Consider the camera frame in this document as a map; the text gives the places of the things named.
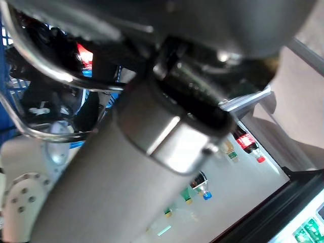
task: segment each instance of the soda bottle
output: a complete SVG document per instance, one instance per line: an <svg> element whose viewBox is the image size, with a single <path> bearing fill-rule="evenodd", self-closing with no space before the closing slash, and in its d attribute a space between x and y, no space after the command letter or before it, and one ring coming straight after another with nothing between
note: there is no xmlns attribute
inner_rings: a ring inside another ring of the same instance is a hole
<svg viewBox="0 0 324 243"><path fill-rule="evenodd" d="M212 194L208 191L208 180L204 172L199 171L196 178L190 183L192 189L194 189L199 194L201 193L205 200L212 198Z"/></svg>
<svg viewBox="0 0 324 243"><path fill-rule="evenodd" d="M221 150L223 153L227 154L231 160L238 161L237 154L234 151L234 146L227 138L225 138L221 144Z"/></svg>
<svg viewBox="0 0 324 243"><path fill-rule="evenodd" d="M316 243L324 243L324 229L320 222L311 218L304 226L307 233Z"/></svg>
<svg viewBox="0 0 324 243"><path fill-rule="evenodd" d="M237 143L241 148L248 154L252 154L254 158L257 159L259 163L265 161L265 157L260 151L259 145L254 140L251 134L247 133L238 124L235 131L232 133Z"/></svg>
<svg viewBox="0 0 324 243"><path fill-rule="evenodd" d="M171 210L170 208L166 208L166 209L164 210L164 215L165 215L167 218L171 217L171 216L172 216L172 210Z"/></svg>
<svg viewBox="0 0 324 243"><path fill-rule="evenodd" d="M294 237L298 243L314 243L303 228L296 230Z"/></svg>
<svg viewBox="0 0 324 243"><path fill-rule="evenodd" d="M190 205L192 204L192 199L189 195L189 191L188 191L188 187L186 187L182 192L181 192L181 196L183 197L183 199L186 201L186 204Z"/></svg>

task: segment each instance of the blue bottle cap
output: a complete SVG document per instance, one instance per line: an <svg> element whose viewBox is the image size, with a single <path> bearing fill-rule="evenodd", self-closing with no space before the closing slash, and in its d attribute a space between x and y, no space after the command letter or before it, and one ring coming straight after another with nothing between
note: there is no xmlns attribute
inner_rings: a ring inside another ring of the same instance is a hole
<svg viewBox="0 0 324 243"><path fill-rule="evenodd" d="M203 195L203 197L204 197L205 200L208 200L208 199L212 198L213 195L208 191Z"/></svg>

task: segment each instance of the red bottle cap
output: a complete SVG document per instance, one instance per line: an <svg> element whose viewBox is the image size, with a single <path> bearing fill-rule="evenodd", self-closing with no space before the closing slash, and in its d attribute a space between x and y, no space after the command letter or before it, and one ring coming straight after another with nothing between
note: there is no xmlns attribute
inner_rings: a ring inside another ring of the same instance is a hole
<svg viewBox="0 0 324 243"><path fill-rule="evenodd" d="M259 158L257 158L257 161L259 162L259 163L262 163L262 162L265 162L265 157L259 157Z"/></svg>

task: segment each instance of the store shelf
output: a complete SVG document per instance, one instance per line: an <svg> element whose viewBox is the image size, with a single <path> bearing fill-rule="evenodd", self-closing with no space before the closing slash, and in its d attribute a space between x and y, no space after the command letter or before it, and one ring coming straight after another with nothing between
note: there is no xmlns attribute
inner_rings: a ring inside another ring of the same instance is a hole
<svg viewBox="0 0 324 243"><path fill-rule="evenodd" d="M219 151L202 168L213 197L205 201L191 189L191 205L179 196L171 205L173 215L166 218L161 212L147 232L133 243L211 242L289 181L263 147L260 149L266 161L259 164L232 135L228 139L239 161L231 161Z"/></svg>

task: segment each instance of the metal cylinder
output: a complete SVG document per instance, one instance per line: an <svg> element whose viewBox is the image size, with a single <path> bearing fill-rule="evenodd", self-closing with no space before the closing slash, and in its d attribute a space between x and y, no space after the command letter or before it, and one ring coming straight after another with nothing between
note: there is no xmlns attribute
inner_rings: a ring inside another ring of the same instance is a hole
<svg viewBox="0 0 324 243"><path fill-rule="evenodd" d="M31 242L129 243L194 177L228 132L187 115L150 80L133 80L46 201Z"/></svg>

